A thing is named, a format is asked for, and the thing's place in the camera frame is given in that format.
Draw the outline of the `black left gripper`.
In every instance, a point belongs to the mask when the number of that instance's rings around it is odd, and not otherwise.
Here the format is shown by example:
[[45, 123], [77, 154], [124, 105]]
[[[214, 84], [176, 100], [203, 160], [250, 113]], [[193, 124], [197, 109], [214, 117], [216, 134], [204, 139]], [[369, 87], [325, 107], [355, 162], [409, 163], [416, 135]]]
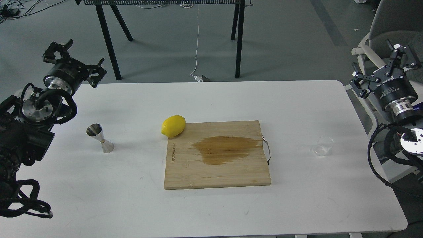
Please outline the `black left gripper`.
[[[101, 58], [95, 65], [85, 65], [73, 61], [68, 52], [73, 42], [73, 39], [70, 39], [65, 45], [51, 42], [42, 55], [44, 63], [54, 64], [43, 79], [44, 85], [49, 89], [65, 90], [71, 96], [76, 93], [83, 82], [88, 82], [91, 87], [96, 88], [107, 74], [102, 66], [105, 58]], [[56, 52], [60, 54], [61, 58], [56, 59]]]

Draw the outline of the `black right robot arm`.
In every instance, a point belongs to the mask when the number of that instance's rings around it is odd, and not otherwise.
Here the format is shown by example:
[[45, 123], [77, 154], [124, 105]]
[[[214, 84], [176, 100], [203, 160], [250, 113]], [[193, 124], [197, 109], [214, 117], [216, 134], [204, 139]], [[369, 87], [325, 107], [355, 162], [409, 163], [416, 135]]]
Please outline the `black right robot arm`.
[[407, 192], [384, 179], [371, 160], [375, 138], [387, 130], [382, 146], [385, 156], [397, 164], [414, 166], [419, 171], [417, 180], [422, 182], [422, 110], [413, 107], [418, 94], [406, 76], [407, 71], [420, 68], [421, 63], [410, 46], [386, 42], [391, 50], [387, 63], [367, 45], [352, 50], [358, 59], [366, 55], [377, 69], [365, 74], [364, 63], [353, 63], [353, 78], [345, 89], [353, 90], [372, 120], [367, 159], [374, 175], [385, 186], [422, 199], [422, 195]]

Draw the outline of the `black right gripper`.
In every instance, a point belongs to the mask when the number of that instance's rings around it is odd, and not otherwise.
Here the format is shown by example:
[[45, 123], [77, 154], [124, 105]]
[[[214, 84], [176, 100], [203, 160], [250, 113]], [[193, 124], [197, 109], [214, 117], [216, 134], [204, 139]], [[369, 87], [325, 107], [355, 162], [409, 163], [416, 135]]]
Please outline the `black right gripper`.
[[[359, 65], [352, 63], [352, 89], [364, 99], [373, 92], [373, 104], [378, 111], [387, 111], [393, 101], [402, 98], [414, 103], [418, 94], [408, 78], [422, 78], [422, 49], [415, 50], [413, 45], [395, 45], [389, 39], [386, 44], [391, 51], [388, 63], [373, 75], [362, 74]], [[376, 86], [365, 89], [362, 87], [364, 83], [369, 86], [376, 83]]]

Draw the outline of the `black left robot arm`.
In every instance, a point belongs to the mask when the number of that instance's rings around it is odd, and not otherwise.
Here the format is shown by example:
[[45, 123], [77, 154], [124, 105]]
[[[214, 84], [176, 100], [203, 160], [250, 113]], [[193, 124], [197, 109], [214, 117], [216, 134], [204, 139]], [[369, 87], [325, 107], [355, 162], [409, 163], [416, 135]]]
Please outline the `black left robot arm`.
[[56, 124], [64, 124], [77, 114], [73, 96], [87, 81], [97, 87], [107, 71], [104, 58], [86, 65], [70, 56], [73, 45], [52, 42], [43, 54], [45, 63], [53, 64], [44, 77], [45, 88], [28, 83], [21, 95], [11, 95], [1, 103], [0, 113], [0, 197], [1, 216], [28, 214], [52, 218], [51, 206], [38, 199], [40, 185], [33, 179], [17, 180], [21, 165], [31, 166], [44, 158]]

